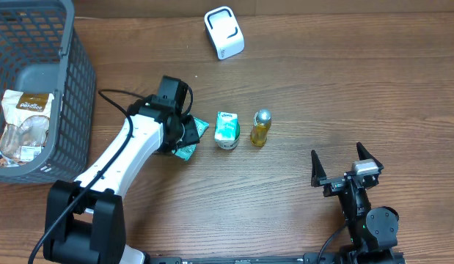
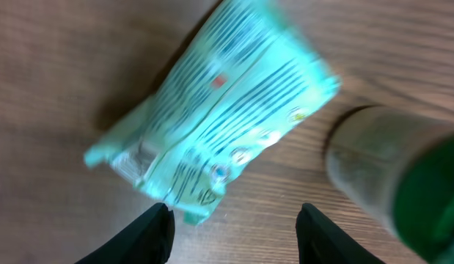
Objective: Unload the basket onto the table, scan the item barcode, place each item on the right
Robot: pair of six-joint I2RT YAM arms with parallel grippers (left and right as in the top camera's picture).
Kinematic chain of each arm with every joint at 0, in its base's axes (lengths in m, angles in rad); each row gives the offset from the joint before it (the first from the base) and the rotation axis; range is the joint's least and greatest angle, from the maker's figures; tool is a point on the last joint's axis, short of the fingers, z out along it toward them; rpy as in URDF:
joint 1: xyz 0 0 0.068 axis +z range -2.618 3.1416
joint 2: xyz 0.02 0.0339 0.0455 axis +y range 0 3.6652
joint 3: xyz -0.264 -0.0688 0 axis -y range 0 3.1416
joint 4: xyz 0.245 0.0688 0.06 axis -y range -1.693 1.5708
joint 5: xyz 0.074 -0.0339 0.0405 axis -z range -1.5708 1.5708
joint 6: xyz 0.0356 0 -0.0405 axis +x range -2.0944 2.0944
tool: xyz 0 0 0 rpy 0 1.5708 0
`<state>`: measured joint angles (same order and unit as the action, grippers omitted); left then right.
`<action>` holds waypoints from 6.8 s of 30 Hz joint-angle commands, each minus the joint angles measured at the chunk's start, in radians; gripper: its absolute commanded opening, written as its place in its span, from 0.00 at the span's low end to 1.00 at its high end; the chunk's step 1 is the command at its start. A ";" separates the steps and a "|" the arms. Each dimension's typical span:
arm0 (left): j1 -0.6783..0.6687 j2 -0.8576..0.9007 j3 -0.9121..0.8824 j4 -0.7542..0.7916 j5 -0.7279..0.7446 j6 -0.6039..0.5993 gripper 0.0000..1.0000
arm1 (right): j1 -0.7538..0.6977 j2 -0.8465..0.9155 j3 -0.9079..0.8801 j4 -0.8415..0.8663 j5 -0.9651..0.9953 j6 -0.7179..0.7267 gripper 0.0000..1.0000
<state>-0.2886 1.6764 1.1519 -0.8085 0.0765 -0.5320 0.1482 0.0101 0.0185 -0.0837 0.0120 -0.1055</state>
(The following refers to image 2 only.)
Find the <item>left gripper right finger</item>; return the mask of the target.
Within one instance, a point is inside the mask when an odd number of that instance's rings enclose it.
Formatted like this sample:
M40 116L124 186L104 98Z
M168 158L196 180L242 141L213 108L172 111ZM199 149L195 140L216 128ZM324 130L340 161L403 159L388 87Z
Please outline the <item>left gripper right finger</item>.
M300 264L384 264L310 203L296 218Z

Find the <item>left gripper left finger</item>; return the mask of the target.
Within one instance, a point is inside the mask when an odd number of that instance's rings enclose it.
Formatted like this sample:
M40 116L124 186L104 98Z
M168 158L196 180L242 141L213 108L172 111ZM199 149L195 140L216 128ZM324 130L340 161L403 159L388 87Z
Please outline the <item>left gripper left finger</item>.
M156 203L77 264L164 264L174 237L174 212Z

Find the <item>green lid jar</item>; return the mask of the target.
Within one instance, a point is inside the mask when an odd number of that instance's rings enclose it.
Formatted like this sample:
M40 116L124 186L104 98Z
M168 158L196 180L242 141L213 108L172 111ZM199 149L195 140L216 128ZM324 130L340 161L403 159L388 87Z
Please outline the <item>green lid jar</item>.
M427 263L454 263L454 123L383 106L341 116L333 184Z

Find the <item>mint green wipes pack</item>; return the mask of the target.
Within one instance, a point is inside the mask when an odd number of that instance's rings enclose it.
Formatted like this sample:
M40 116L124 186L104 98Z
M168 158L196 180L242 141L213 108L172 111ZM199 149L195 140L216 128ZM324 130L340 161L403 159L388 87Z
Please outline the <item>mint green wipes pack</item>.
M250 161L340 82L271 1L225 0L159 90L85 153L201 224Z

